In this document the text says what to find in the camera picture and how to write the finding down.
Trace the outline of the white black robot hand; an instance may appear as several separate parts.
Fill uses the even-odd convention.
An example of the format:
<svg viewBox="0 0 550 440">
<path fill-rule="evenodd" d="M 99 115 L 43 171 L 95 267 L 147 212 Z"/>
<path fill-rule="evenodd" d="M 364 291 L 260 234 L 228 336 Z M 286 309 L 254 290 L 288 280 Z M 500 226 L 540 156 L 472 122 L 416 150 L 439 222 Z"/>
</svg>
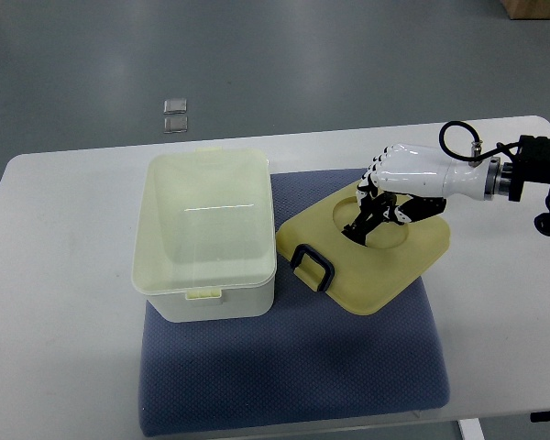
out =
<svg viewBox="0 0 550 440">
<path fill-rule="evenodd" d="M 454 159 L 431 147 L 395 144 L 372 160 L 357 185 L 359 213 L 343 234 L 363 246 L 383 223 L 406 225 L 434 217 L 462 194 L 490 200 L 502 193 L 501 159 Z"/>
</svg>

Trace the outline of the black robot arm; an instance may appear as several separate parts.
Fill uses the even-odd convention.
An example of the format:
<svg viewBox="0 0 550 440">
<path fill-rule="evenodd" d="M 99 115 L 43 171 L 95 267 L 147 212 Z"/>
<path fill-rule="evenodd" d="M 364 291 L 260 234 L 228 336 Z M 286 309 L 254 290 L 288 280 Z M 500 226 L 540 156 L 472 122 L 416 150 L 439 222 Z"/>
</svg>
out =
<svg viewBox="0 0 550 440">
<path fill-rule="evenodd" d="M 468 156 L 455 153 L 447 146 L 446 131 L 450 127 L 462 127 L 473 137 Z M 540 234 L 550 237 L 550 137 L 522 135 L 516 142 L 499 142 L 496 148 L 484 152 L 482 140 L 473 126 L 463 121 L 449 121 L 441 127 L 438 142 L 447 156 L 472 167 L 489 161 L 485 189 L 488 197 L 497 194 L 507 197 L 511 202 L 519 202 L 527 182 L 548 185 L 544 199 L 546 211 L 536 216 L 533 223 Z"/>
</svg>

